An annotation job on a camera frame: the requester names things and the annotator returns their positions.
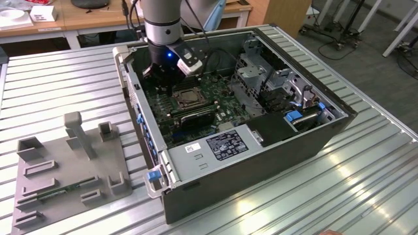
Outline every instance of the gray floor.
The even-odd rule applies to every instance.
[[[324,7],[326,0],[316,0],[314,6]],[[340,1],[336,0],[330,9],[330,13],[337,9]],[[353,12],[356,3],[352,2],[341,23],[345,25],[348,18]],[[369,10],[364,7],[353,28],[358,28],[366,17]],[[393,52],[389,58],[382,56],[389,44],[397,36],[393,31],[397,23],[381,15],[376,15],[369,27],[362,33],[362,42],[357,50],[342,60],[334,61],[318,53],[318,47],[330,38],[309,32],[306,35],[298,36],[298,41],[304,46],[337,70],[337,72],[384,106],[384,108],[418,133],[418,80],[414,80],[398,67],[397,52]],[[410,33],[406,41],[417,36]],[[330,47],[322,49],[328,57],[338,58],[352,50],[352,47],[337,51]],[[412,61],[418,65],[418,55],[412,57]]]

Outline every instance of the gray plastic block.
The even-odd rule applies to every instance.
[[[30,137],[18,141],[18,155],[27,162],[42,158],[38,149],[43,147],[36,137]]]
[[[103,142],[110,141],[118,137],[118,133],[114,131],[110,121],[99,124],[99,133]]]
[[[83,183],[81,183],[81,188],[90,188],[95,187],[102,183],[99,176],[89,177],[86,180],[83,180]]]
[[[24,228],[38,224],[39,222],[42,222],[42,220],[45,219],[43,217],[45,216],[41,212],[32,211],[15,220],[15,226],[14,227],[18,229],[24,229]]]
[[[50,183],[49,183],[47,185],[45,185],[45,186],[42,186],[42,187],[39,187],[39,188],[31,190],[31,191],[27,190],[27,187],[22,187],[22,195],[23,195],[23,196],[30,196],[31,194],[35,194],[35,193],[39,193],[39,192],[42,192],[42,191],[46,191],[46,190],[49,190],[49,189],[55,188],[58,185],[59,185],[58,180],[57,180],[55,178],[53,178],[53,179],[50,180]]]
[[[73,138],[67,139],[66,141],[67,141],[67,144],[73,150],[82,148],[78,137],[73,137]]]
[[[98,157],[97,151],[93,148],[90,139],[87,138],[86,132],[82,128],[82,114],[81,112],[73,112],[69,114],[65,114],[65,125],[67,128],[71,129],[71,131],[74,132],[74,134],[77,135],[78,139],[79,139],[79,143],[87,153],[87,156],[90,158],[90,160],[95,157]]]
[[[93,159],[89,158],[74,129],[67,129],[69,136],[74,138],[70,141],[67,136],[45,143],[30,138],[30,147],[38,147],[35,149],[42,157],[28,161],[19,159],[12,235],[30,233],[133,193],[119,130],[113,124],[106,129],[106,125],[102,130],[97,128],[85,132],[99,156]],[[102,135],[109,132],[114,132],[117,138],[103,142]],[[101,194],[90,195],[95,190]],[[32,216],[26,217],[34,212],[41,214],[34,214],[34,219]]]
[[[18,203],[16,208],[22,211],[26,211],[26,210],[39,206],[41,204],[42,204],[42,201],[35,198],[35,199],[28,200],[23,203]]]
[[[66,128],[66,132],[70,138],[77,137],[77,134],[74,133],[73,129]]]
[[[127,184],[126,184],[122,172],[119,172],[119,180],[118,181],[113,181],[111,176],[107,176],[107,181],[109,181],[110,189],[111,189],[114,195],[123,193],[126,191]]]
[[[23,175],[28,177],[31,175],[46,172],[47,170],[57,169],[58,167],[59,167],[59,164],[55,162],[55,160],[51,160],[51,161],[47,161],[47,162],[43,162],[41,164],[27,167],[24,169]]]
[[[85,204],[91,204],[91,203],[98,202],[103,199],[103,194],[102,194],[101,190],[97,189],[94,191],[90,191],[90,192],[82,194],[81,199],[82,199],[82,202]]]

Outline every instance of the cpu socket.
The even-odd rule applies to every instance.
[[[179,104],[179,108],[183,110],[191,109],[206,103],[201,89],[197,87],[174,92],[174,98]]]

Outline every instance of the power supply label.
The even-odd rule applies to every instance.
[[[207,139],[207,143],[221,161],[249,150],[235,130]]]

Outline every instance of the white box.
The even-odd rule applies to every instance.
[[[31,18],[35,22],[51,22],[58,19],[58,11],[54,6],[34,6]]]
[[[304,24],[314,25],[316,24],[316,18],[317,19],[320,18],[320,13],[321,12],[310,6],[308,9],[308,12],[306,12],[306,18],[304,20]]]
[[[0,20],[0,31],[10,30],[15,28],[23,28],[34,26],[30,14],[26,12],[24,16],[15,20]]]

